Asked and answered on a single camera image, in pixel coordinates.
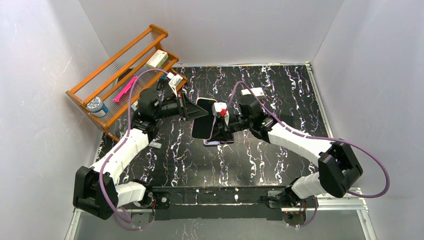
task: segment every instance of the smartphone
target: smartphone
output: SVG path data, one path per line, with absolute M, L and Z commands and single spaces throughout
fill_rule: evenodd
M 213 129 L 214 115 L 212 106 L 217 101 L 215 99 L 199 97 L 196 100 L 196 105 L 206 110 L 209 114 L 194 119 L 193 127 L 191 128 L 191 137 L 195 139 L 209 139 Z

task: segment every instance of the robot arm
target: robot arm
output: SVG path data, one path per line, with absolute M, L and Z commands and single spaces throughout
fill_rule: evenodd
M 215 103 L 213 113 L 218 116 L 218 121 L 210 141 L 231 141 L 234 132 L 249 129 L 256 138 L 287 148 L 318 167 L 318 172 L 301 176 L 289 184 L 285 188 L 283 201 L 296 205 L 302 199 L 324 193 L 342 198 L 362 175 L 362 167 L 349 145 L 309 139 L 306 138 L 309 134 L 287 125 L 291 132 L 288 131 L 272 116 L 265 114 L 259 102 L 250 94 L 242 95 L 237 100 L 241 114 L 235 116 L 228 116 L 229 113 L 223 111 L 225 103 Z
M 145 193 L 149 190 L 149 183 L 133 180 L 126 184 L 117 186 L 116 184 L 131 160 L 155 138 L 159 131 L 157 121 L 178 115 L 184 121 L 188 121 L 206 116 L 208 112 L 193 104 L 181 91 L 161 100 L 156 90 L 151 88 L 143 90 L 140 93 L 138 109 L 133 114 L 129 135 L 125 135 L 92 166 L 82 166 L 76 172 L 73 205 L 104 220 L 113 214 L 99 183 L 101 168 L 107 159 L 108 162 L 103 169 L 103 182 L 105 192 L 113 205 L 117 208 L 132 202 L 146 201 Z
M 295 206 L 309 196 L 329 193 L 343 197 L 363 170 L 351 147 L 340 142 L 312 140 L 297 136 L 284 129 L 271 116 L 266 115 L 252 95 L 243 95 L 238 99 L 241 114 L 230 116 L 223 111 L 225 103 L 215 104 L 212 113 L 216 116 L 212 137 L 209 141 L 231 142 L 233 133 L 249 129 L 260 140 L 285 147 L 318 166 L 318 172 L 301 176 L 289 184 L 281 196 L 281 201 Z M 76 173 L 73 205 L 101 219 L 108 219 L 113 211 L 105 200 L 99 184 L 101 167 L 107 158 L 103 170 L 105 191 L 115 207 L 132 202 L 146 202 L 150 186 L 147 182 L 133 180 L 126 184 L 116 184 L 119 176 L 130 161 L 156 136 L 159 119 L 179 115 L 183 120 L 205 117 L 208 111 L 193 104 L 185 94 L 159 100 L 154 89 L 145 89 L 140 93 L 138 109 L 133 115 L 128 136 L 122 138 L 101 160 L 90 168 L 82 166 Z M 301 133 L 294 128 L 293 132 Z

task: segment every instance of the purple cable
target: purple cable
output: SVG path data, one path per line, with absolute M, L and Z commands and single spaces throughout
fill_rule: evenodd
M 216 121 L 217 121 L 217 117 L 215 116 L 215 117 L 213 118 L 212 130 L 210 131 L 209 139 L 208 139 L 208 140 L 206 140 L 206 141 L 211 140 L 211 138 L 212 138 L 212 134 L 214 133 L 214 126 L 215 126 L 215 122 L 216 122 Z
M 317 199 L 316 196 L 313 196 L 312 198 L 315 200 L 315 210 L 313 211 L 312 217 L 309 219 L 309 221 L 305 222 L 302 225 L 299 225 L 299 228 L 308 226 L 310 223 L 312 223 L 312 221 L 314 220 L 315 216 L 317 215 L 317 212 L 318 212 L 318 199 Z
M 106 158 L 106 160 L 104 161 L 104 163 L 101 165 L 101 168 L 100 168 L 100 174 L 99 174 L 99 178 L 98 178 L 98 180 L 99 180 L 99 183 L 100 183 L 100 189 L 101 189 L 101 192 L 103 193 L 103 196 L 104 196 L 104 199 L 106 200 L 106 202 L 107 202 L 107 204 L 109 205 L 109 207 L 113 210 L 113 212 L 120 218 L 120 219 L 122 219 L 124 222 L 126 222 L 126 223 L 128 223 L 128 224 L 130 224 L 131 222 L 132 222 L 132 220 L 131 220 L 131 217 L 130 217 L 130 215 L 128 214 L 128 212 L 127 212 L 127 210 L 125 210 L 125 208 L 122 206 L 121 207 L 121 209 L 122 209 L 122 212 L 123 212 L 123 214 L 121 214 L 119 211 L 118 211 L 118 209 L 114 206 L 114 204 L 112 203 L 112 201 L 111 201 L 111 199 L 110 199 L 110 197 L 108 196 L 108 193 L 106 192 L 106 189 L 105 189 L 105 183 L 104 183 L 104 181 L 103 181 L 103 171 L 105 170 L 105 166 L 106 166 L 106 164 L 109 162 L 109 160 L 111 159 L 111 157 L 114 155 L 114 153 L 116 153 L 126 142 L 127 142 L 127 138 L 128 138 L 128 136 L 130 136 L 130 130 L 131 130 L 131 96 L 133 95 L 133 88 L 134 88 L 134 86 L 136 85 L 136 82 L 137 82 L 137 80 L 141 77 L 141 76 L 143 76 L 144 74 L 146 74 L 146 73 L 148 73 L 148 72 L 151 72 L 151 71 L 159 71 L 159 72 L 162 72 L 162 73 L 164 73 L 165 75 L 167 75 L 168 74 L 168 72 L 166 72 L 166 71 L 164 71 L 164 70 L 162 70 L 162 69 L 158 69 L 158 68 L 152 68 L 152 69 L 149 69 L 149 70 L 146 70 L 146 71 L 143 71 L 142 73 L 140 73 L 139 75 L 137 75 L 137 76 L 135 76 L 134 78 L 136 78 L 135 79 L 135 81 L 134 81 L 134 83 L 132 84 L 132 86 L 131 86 L 131 89 L 129 90 L 129 96 L 128 96 L 128 120 L 127 120 L 127 125 L 128 125 L 128 130 L 126 131 L 126 136 L 125 136 L 125 139 L 122 141 L 122 143 L 119 145 L 119 146 L 117 146 L 116 147 L 116 149 L 113 151 L 113 153 L 112 154 L 110 154 L 107 158 Z
M 359 194 L 359 193 L 355 193 L 352 191 L 347 191 L 349 194 L 352 194 L 354 196 L 360 197 L 360 198 L 367 198 L 367 199 L 373 199 L 373 198 L 378 198 L 383 196 L 384 194 L 387 193 L 387 191 L 389 190 L 390 187 L 390 177 L 389 177 L 389 173 L 387 172 L 387 169 L 384 167 L 383 163 L 376 157 L 374 156 L 372 153 L 370 153 L 369 151 L 367 151 L 366 149 L 350 142 L 350 141 L 346 141 L 343 139 L 336 139 L 336 138 L 332 138 L 332 137 L 324 137 L 324 136 L 310 136 L 310 135 L 305 135 L 305 134 L 301 134 L 298 132 L 293 132 L 290 128 L 288 128 L 288 126 L 286 124 L 284 124 L 275 114 L 273 114 L 268 108 L 266 108 L 264 106 L 264 104 L 258 99 L 258 97 L 255 96 L 255 94 L 252 92 L 252 90 L 250 89 L 250 87 L 243 81 L 238 81 L 234 88 L 232 89 L 232 93 L 231 93 L 231 97 L 227 103 L 227 107 L 226 110 L 228 111 L 228 109 L 230 108 L 231 103 L 233 102 L 233 97 L 236 94 L 236 88 L 240 85 L 244 85 L 247 90 L 250 92 L 250 94 L 252 94 L 254 96 L 254 98 L 259 102 L 260 106 L 265 109 L 265 111 L 272 116 L 283 128 L 285 128 L 285 130 L 289 131 L 290 133 L 302 137 L 302 138 L 307 138 L 307 139 L 315 139 L 315 140 L 327 140 L 327 141 L 335 141 L 335 142 L 340 142 L 340 143 L 344 143 L 347 145 L 350 145 L 352 147 L 355 147 L 359 150 L 361 150 L 363 153 L 365 153 L 366 155 L 368 155 L 370 158 L 372 158 L 381 168 L 381 170 L 384 173 L 384 177 L 385 177 L 385 187 L 384 189 L 377 193 L 377 194 L 372 194 L 372 195 L 364 195 L 364 194 Z
M 120 223 L 120 222 L 118 221 L 118 219 L 117 219 L 117 217 L 116 217 L 115 215 L 112 215 L 112 218 L 113 218 L 113 220 L 115 221 L 115 223 L 116 223 L 118 226 L 120 226 L 121 228 L 123 228 L 123 229 L 125 229 L 125 230 L 130 230 L 130 231 L 142 230 L 142 229 L 144 229 L 145 227 L 149 226 L 151 223 L 153 223 L 153 221 L 155 220 L 155 218 L 153 217 L 153 220 L 152 220 L 151 222 L 147 223 L 147 224 L 146 224 L 146 225 L 144 225 L 144 226 L 139 226 L 139 227 L 128 227 L 128 226 L 125 226 L 125 225 L 123 225 L 122 223 Z

